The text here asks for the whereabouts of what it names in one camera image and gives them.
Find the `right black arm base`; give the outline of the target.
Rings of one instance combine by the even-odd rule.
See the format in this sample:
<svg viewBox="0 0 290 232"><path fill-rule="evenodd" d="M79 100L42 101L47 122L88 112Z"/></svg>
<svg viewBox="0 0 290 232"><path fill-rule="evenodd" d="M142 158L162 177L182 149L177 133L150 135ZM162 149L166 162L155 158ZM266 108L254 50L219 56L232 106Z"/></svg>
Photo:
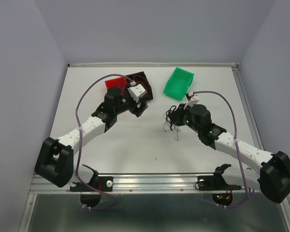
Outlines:
<svg viewBox="0 0 290 232"><path fill-rule="evenodd" d="M223 164L215 169L212 175L200 175L197 177L195 188L200 191L218 191L218 190L241 190L239 185L229 185L223 179L222 174L230 171L230 164Z"/></svg>

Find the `green plastic bin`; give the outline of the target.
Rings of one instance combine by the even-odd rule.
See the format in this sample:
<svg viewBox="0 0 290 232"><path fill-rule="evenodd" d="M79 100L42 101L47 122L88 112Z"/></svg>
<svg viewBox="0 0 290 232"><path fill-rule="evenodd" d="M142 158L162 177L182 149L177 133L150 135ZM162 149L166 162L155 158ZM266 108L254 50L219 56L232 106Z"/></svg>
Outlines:
<svg viewBox="0 0 290 232"><path fill-rule="evenodd" d="M181 101L186 95L194 78L194 74L176 67L167 81L163 93Z"/></svg>

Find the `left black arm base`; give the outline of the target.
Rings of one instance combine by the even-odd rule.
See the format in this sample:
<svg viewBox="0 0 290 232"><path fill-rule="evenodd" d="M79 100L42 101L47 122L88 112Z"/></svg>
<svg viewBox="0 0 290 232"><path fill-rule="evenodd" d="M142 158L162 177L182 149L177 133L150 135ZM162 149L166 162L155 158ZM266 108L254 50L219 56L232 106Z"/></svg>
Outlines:
<svg viewBox="0 0 290 232"><path fill-rule="evenodd" d="M103 192L112 192L114 178L110 175L99 175L99 172L88 165L82 164L79 170L81 177L92 188ZM89 192L90 188L86 187L77 177L70 183L71 192Z"/></svg>

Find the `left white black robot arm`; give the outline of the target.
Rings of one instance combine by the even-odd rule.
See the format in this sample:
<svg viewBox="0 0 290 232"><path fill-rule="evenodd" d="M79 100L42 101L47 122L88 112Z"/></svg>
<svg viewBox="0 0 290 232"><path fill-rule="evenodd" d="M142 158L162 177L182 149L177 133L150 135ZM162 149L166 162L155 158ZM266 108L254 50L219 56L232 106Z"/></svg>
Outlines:
<svg viewBox="0 0 290 232"><path fill-rule="evenodd" d="M124 93L117 87L108 89L104 101L82 125L59 138L43 141L34 172L59 188L65 186L75 174L73 158L80 148L107 132L119 114L130 111L140 117L148 107L141 99L145 94L140 84L126 88Z"/></svg>

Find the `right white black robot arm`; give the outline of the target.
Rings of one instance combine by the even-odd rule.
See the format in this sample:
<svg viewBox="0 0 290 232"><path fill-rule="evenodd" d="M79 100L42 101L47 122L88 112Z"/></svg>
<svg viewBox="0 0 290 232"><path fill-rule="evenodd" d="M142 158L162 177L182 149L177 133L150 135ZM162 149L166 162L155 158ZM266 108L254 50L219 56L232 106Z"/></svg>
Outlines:
<svg viewBox="0 0 290 232"><path fill-rule="evenodd" d="M212 123L210 112L204 105L185 108L181 104L169 116L176 126L188 126L198 134L199 140L214 150L228 154L246 164L249 169L235 176L230 165L213 176L215 187L247 185L261 191L274 203L281 203L290 194L290 159L284 152L270 153L236 139L224 128Z"/></svg>

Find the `red plastic bin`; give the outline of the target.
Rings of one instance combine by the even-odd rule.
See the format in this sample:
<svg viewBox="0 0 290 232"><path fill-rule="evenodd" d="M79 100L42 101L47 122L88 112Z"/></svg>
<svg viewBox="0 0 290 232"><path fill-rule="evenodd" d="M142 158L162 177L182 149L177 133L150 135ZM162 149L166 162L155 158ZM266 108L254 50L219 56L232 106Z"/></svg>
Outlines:
<svg viewBox="0 0 290 232"><path fill-rule="evenodd" d="M118 77L118 78L105 81L105 85L107 89L116 87L124 91L126 84L127 84L127 81L124 77Z"/></svg>

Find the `black plastic bin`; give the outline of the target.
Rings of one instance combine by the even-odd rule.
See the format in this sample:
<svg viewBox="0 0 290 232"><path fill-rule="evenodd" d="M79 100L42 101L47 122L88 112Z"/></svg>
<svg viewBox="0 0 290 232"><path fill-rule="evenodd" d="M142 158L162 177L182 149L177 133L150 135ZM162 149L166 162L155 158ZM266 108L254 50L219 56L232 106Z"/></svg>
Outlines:
<svg viewBox="0 0 290 232"><path fill-rule="evenodd" d="M141 97L142 100L147 102L153 100L152 87L144 72L128 74L127 77L141 84L146 89L147 93L143 97Z"/></svg>

